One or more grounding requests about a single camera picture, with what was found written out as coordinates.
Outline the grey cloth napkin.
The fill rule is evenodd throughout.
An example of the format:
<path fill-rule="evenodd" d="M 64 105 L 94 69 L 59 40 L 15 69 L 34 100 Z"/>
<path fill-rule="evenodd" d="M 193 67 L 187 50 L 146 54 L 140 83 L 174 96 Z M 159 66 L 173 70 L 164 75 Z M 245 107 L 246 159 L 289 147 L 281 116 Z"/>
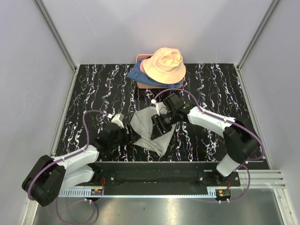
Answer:
<path fill-rule="evenodd" d="M 157 111 L 153 107 L 147 107 L 137 111 L 134 113 L 130 125 L 133 130 L 141 136 L 141 138 L 138 139 L 134 145 L 151 150 L 161 157 L 167 151 L 176 125 L 172 125 L 172 129 L 168 133 L 151 140 L 151 134 L 153 131 L 151 117 L 155 114 L 157 114 Z"/>

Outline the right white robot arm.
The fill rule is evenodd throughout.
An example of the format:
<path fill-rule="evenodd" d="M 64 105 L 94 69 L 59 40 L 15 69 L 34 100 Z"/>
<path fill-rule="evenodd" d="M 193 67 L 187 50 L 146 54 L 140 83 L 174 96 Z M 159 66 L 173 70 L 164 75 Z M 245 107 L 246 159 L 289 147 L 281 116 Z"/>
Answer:
<path fill-rule="evenodd" d="M 225 143 L 226 155 L 216 166 L 213 173 L 214 183 L 223 186 L 230 174 L 240 165 L 250 160 L 253 154 L 263 149 L 263 144 L 247 119 L 222 116 L 200 107 L 198 102 L 185 102 L 176 93 L 167 96 L 161 102 L 152 99 L 157 114 L 151 117 L 153 129 L 151 139 L 169 132 L 172 125 L 182 121 L 203 127 L 219 136 Z"/>

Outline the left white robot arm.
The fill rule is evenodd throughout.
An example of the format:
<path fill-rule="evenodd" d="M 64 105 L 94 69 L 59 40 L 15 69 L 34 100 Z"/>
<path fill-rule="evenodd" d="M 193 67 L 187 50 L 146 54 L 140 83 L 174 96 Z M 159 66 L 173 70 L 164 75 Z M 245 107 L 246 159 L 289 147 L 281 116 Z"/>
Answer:
<path fill-rule="evenodd" d="M 113 147 L 133 144 L 140 138 L 130 124 L 120 127 L 110 123 L 79 150 L 57 158 L 41 156 L 24 179 L 22 189 L 30 200 L 45 207 L 65 189 L 87 182 L 95 186 L 101 181 L 101 174 L 91 165 Z"/>

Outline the blue patterned cloth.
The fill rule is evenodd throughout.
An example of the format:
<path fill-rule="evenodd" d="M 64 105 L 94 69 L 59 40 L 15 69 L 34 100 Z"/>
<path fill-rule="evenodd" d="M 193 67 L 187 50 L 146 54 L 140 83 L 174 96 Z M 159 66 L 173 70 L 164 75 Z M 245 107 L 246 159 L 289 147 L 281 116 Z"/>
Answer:
<path fill-rule="evenodd" d="M 180 88 L 185 81 L 183 78 L 180 82 L 174 84 L 159 83 L 152 78 L 148 77 L 140 70 L 142 60 L 139 60 L 131 71 L 127 74 L 127 77 L 137 83 L 139 89 L 168 89 L 168 88 Z"/>

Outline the peach bucket hat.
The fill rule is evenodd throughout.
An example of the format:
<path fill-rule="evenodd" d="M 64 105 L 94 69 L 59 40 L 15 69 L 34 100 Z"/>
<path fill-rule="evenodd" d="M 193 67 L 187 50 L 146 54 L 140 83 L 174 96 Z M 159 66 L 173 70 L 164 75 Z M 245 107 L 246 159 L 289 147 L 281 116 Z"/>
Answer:
<path fill-rule="evenodd" d="M 176 48 L 162 47 L 141 65 L 149 78 L 163 84 L 179 83 L 186 75 L 183 56 Z"/>

